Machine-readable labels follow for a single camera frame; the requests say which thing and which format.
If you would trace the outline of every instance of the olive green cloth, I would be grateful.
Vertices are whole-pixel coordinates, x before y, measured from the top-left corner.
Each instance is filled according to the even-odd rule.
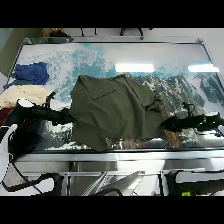
[[[162,131],[163,102],[126,75],[80,75],[71,97],[72,139],[97,151],[107,149],[105,138],[155,138]]]

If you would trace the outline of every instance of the metal frame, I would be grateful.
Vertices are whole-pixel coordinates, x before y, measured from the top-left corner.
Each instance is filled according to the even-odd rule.
[[[209,52],[207,45],[203,38],[197,37],[144,37],[143,40],[139,36],[132,37],[72,37],[71,38],[25,38],[23,45],[35,45],[35,44],[58,44],[62,43],[60,40],[65,40],[66,43],[170,43],[170,44],[200,44],[204,47],[209,59],[215,65],[214,59]],[[11,72],[14,69],[16,61],[22,50],[22,46],[17,53],[16,59],[12,66]],[[220,73],[217,73],[222,87],[224,87],[224,78]],[[224,150],[223,147],[215,148],[190,148],[190,149],[137,149],[137,150],[115,150],[113,153],[101,152],[101,153],[80,153],[80,151],[69,152],[34,152],[26,154],[18,159],[18,162],[53,162],[53,161],[133,161],[133,160],[167,160],[167,159],[198,159],[198,158],[223,158]]]

